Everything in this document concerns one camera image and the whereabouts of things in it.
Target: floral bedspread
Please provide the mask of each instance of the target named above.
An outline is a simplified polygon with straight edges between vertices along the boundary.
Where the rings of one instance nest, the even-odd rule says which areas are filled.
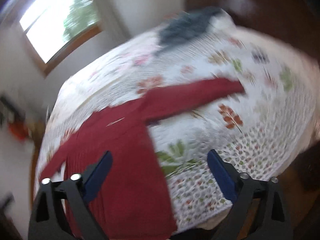
[[[155,57],[157,41],[156,30],[145,33],[66,81],[47,126],[36,178],[93,111],[136,99],[153,87],[213,76],[239,79],[245,95],[149,126],[181,232],[231,206],[206,165],[209,150],[216,149],[238,171],[268,180],[290,158],[317,114],[317,95],[281,58],[224,32],[208,32]],[[63,179],[63,168],[55,179]]]

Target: red shirt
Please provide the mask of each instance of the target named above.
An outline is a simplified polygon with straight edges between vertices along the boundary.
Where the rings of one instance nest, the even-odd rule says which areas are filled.
[[[239,81],[202,80],[149,90],[142,98],[95,112],[70,136],[42,171],[51,177],[66,162],[65,179],[82,173],[109,150],[113,164],[89,209],[110,239],[167,239],[177,227],[166,180],[147,125],[232,93]],[[73,232],[75,222],[68,209]]]

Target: dark blue cloth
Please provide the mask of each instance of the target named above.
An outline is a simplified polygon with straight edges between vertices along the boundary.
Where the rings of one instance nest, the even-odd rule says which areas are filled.
[[[220,12],[220,8],[209,6],[190,13],[183,12],[177,19],[171,19],[168,27],[159,33],[159,45],[164,46],[159,53],[199,37],[207,30],[210,18]]]

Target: green leaf print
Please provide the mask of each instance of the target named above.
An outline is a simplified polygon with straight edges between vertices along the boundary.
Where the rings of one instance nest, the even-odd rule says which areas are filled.
[[[202,164],[202,161],[198,159],[188,160],[184,154],[185,145],[182,140],[178,140],[176,144],[170,143],[168,145],[168,152],[156,152],[161,168],[166,177],[168,175],[172,176],[184,169]]]
[[[162,172],[164,173],[165,176],[169,175],[170,173],[173,173],[177,168],[180,166],[162,166]]]
[[[160,151],[156,152],[156,155],[158,156],[158,159],[160,159],[163,162],[169,162],[169,163],[174,163],[176,160],[169,156],[166,152]]]
[[[233,67],[235,68],[235,70],[239,73],[242,73],[242,64],[241,61],[239,59],[233,59],[232,61]]]
[[[189,160],[188,163],[191,163],[191,164],[195,164],[195,163],[198,163],[199,160],[196,160],[196,159],[192,159],[192,160]]]
[[[292,74],[290,69],[287,66],[282,68],[280,72],[280,80],[283,83],[283,89],[285,92],[288,92],[293,87]]]
[[[180,156],[183,156],[183,154],[184,154],[184,145],[183,145],[181,140],[178,140],[177,147],[178,147]]]

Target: leaf pattern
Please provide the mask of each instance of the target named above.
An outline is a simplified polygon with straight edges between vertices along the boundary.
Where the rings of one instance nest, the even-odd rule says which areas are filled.
[[[65,132],[64,132],[64,135],[62,136],[61,140],[60,140],[60,145],[64,144],[68,139],[69,137],[75,133],[76,130],[71,128],[71,129],[67,129]]]
[[[143,79],[138,83],[138,90],[136,93],[144,94],[151,88],[160,87],[162,83],[163,83],[163,77],[161,75]]]
[[[196,118],[196,119],[202,118],[205,120],[205,118],[200,114],[198,110],[192,110],[190,113],[193,118]]]
[[[219,113],[223,116],[223,120],[227,123],[225,126],[228,129],[233,129],[234,127],[237,127],[239,131],[242,133],[238,126],[243,125],[243,122],[239,115],[237,115],[229,106],[225,106],[224,104],[220,105],[219,108]]]
[[[283,89],[285,92],[288,92],[293,87],[293,80],[292,80],[292,74],[290,69],[287,66],[284,66],[282,68],[282,71],[280,72],[280,80],[283,83]]]
[[[269,87],[272,87],[274,88],[275,90],[278,89],[278,83],[276,82],[276,80],[271,77],[271,75],[269,74],[268,70],[266,70],[264,68],[264,73],[265,73],[265,82],[266,82],[266,85],[269,86]]]
[[[186,160],[184,156],[185,146],[182,140],[178,140],[176,144],[170,143],[168,148],[168,152],[156,152],[158,160],[161,162],[161,169],[166,177],[194,165],[202,164],[202,161],[197,159]]]
[[[239,59],[233,59],[232,61],[233,67],[235,68],[235,70],[239,73],[242,73],[242,64],[241,61]]]
[[[193,66],[183,66],[180,70],[180,73],[181,74],[190,74],[192,73],[194,70],[194,67]]]
[[[226,64],[230,61],[230,58],[226,52],[223,50],[215,51],[215,54],[211,54],[211,57],[208,58],[209,63],[221,65],[222,63]]]
[[[255,63],[267,64],[270,62],[268,55],[259,47],[256,47],[255,50],[252,51],[252,57]]]
[[[238,40],[238,39],[229,38],[228,41],[229,41],[231,44],[238,46],[240,49],[241,49],[242,47],[244,47],[244,44],[242,43],[242,41],[240,41],[240,40]]]
[[[134,60],[134,65],[141,66],[141,65],[145,64],[149,60],[149,58],[150,58],[150,55],[148,55],[148,54],[140,55]]]
[[[254,75],[253,75],[249,70],[243,72],[243,73],[242,73],[242,76],[243,76],[246,80],[249,80],[252,85],[255,85]]]

